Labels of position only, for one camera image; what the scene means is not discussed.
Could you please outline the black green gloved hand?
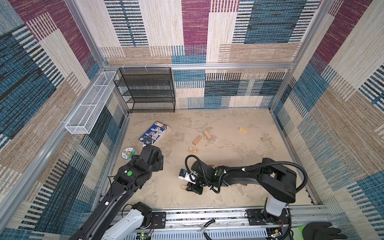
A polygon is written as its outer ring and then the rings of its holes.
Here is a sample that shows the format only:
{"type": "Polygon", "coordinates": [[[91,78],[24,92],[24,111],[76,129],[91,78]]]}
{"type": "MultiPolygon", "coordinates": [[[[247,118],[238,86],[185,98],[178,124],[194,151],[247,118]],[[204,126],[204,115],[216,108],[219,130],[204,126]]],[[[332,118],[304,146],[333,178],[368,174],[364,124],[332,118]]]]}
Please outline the black green gloved hand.
{"type": "Polygon", "coordinates": [[[291,229],[292,240],[347,240],[338,228],[330,222],[312,222],[291,229]]]}

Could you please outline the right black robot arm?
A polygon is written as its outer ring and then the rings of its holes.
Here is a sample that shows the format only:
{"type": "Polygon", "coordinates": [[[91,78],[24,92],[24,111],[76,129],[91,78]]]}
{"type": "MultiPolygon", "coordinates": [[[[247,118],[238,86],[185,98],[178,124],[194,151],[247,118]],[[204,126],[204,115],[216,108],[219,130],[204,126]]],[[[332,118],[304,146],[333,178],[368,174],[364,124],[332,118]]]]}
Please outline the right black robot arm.
{"type": "Polygon", "coordinates": [[[308,182],[305,169],[292,162],[276,162],[263,158],[260,163],[245,167],[218,166],[211,167],[197,156],[189,155],[185,159],[185,169],[181,169],[179,179],[187,181],[185,190],[198,195],[205,187],[216,194],[222,187],[232,185],[260,185],[268,193],[261,213],[264,222],[278,220],[282,222],[283,209],[296,202],[296,193],[308,182]]]}

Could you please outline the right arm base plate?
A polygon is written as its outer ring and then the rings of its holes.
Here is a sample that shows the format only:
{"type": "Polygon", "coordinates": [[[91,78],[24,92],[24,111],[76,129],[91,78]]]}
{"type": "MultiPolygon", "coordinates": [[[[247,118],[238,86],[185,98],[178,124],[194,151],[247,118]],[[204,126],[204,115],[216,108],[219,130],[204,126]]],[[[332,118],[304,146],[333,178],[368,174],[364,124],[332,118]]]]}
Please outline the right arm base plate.
{"type": "Polygon", "coordinates": [[[287,209],[283,209],[279,217],[274,215],[263,215],[262,208],[247,209],[244,216],[248,219],[250,226],[263,226],[263,225],[287,225],[291,222],[287,209]]]}

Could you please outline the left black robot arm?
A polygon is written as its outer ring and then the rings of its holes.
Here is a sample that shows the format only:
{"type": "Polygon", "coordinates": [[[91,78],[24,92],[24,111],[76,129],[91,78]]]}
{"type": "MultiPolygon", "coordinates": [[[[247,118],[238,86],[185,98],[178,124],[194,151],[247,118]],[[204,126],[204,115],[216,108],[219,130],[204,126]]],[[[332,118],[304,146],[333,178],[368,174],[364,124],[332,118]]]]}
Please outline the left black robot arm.
{"type": "Polygon", "coordinates": [[[70,237],[71,240],[100,240],[124,204],[141,189],[152,172],[163,169],[161,149],[146,145],[139,155],[120,167],[104,196],[86,222],[70,237]]]}

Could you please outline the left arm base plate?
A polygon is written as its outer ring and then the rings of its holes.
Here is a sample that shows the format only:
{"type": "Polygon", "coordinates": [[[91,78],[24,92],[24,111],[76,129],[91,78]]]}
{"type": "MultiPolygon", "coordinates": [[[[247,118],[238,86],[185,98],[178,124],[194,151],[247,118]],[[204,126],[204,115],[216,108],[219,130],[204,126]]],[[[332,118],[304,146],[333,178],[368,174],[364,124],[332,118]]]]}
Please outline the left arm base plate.
{"type": "Polygon", "coordinates": [[[151,212],[144,217],[142,227],[145,229],[164,229],[166,227],[166,212],[151,212]]]}

